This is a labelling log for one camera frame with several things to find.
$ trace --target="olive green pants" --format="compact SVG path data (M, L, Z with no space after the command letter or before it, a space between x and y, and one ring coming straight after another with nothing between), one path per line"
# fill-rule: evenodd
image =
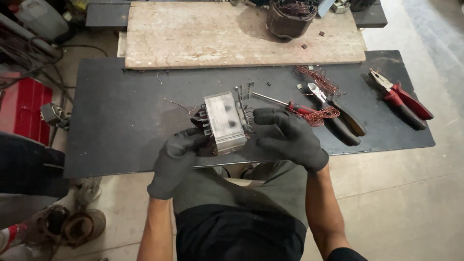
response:
M245 207L284 213L308 227L305 211L308 174L304 167L291 161L263 163L251 176L265 183L259 187L241 187L219 176L213 168L190 170L174 191L174 211L180 213L206 204Z

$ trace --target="black glove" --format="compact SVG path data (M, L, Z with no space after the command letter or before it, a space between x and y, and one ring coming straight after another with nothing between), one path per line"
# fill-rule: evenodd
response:
M193 167L195 151L209 140L198 129L187 129L170 137L155 161L155 176L147 187L148 194L158 199L170 199L172 193Z
M253 111L258 125L276 124L285 139L261 138L257 145L279 152L287 159L302 165L308 172L322 170L329 162L329 155L321 148L321 142L314 135L305 119L288 111L261 108Z

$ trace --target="white container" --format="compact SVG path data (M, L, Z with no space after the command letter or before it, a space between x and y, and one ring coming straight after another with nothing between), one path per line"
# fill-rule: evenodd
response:
M9 9L25 27L48 40L69 31L65 19L45 0L25 0L19 6L9 6Z

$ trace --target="pliers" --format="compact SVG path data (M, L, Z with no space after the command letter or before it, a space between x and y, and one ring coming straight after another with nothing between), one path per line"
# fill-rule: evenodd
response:
M392 84L385 77L371 70L375 81L383 86L383 100L402 116L402 120L415 130L427 129L425 120L433 119L433 114L401 88L400 83Z
M319 89L316 84L308 83L309 90L319 99L321 102L320 110L323 110L329 106L333 106L338 111L340 111L340 116L336 118L326 118L324 121L332 125L331 127L336 128L336 131L340 135L340 139L349 146L357 146L361 143L361 140L358 136L364 136L366 134L366 129L361 125L361 123L354 117L354 115L339 105L334 100L334 95L329 95L327 98L326 95ZM349 124L354 134L346 127L346 125L339 119L342 117Z

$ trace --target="forearm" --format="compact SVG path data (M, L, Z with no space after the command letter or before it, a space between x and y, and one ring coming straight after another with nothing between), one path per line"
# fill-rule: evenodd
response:
M345 237L343 216L335 198L328 164L317 173L308 173L306 216L324 260L335 248L350 247Z
M150 198L137 261L172 261L173 231L169 200Z

